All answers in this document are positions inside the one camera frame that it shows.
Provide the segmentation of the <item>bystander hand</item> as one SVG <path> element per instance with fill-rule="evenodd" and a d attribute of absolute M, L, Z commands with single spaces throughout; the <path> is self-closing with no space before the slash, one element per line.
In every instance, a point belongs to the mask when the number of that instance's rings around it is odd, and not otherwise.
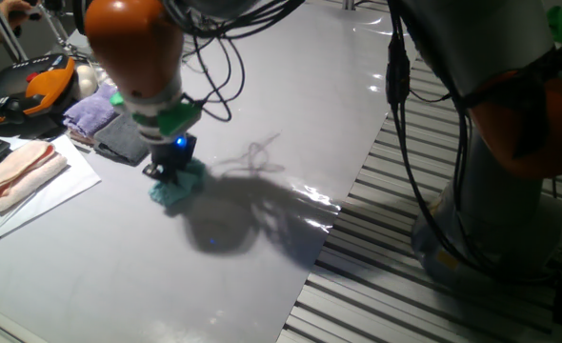
<path fill-rule="evenodd" d="M 0 11 L 14 29 L 29 19 L 36 6 L 37 3 L 32 4 L 26 0 L 2 0 Z"/>

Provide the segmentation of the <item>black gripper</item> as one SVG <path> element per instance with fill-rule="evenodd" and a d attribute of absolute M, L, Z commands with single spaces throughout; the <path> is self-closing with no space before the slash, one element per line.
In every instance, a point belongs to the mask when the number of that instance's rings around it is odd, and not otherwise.
<path fill-rule="evenodd" d="M 161 183 L 172 178 L 194 178 L 193 151 L 197 138 L 186 133 L 170 143 L 150 145 L 151 162 L 142 170 L 147 177 Z"/>

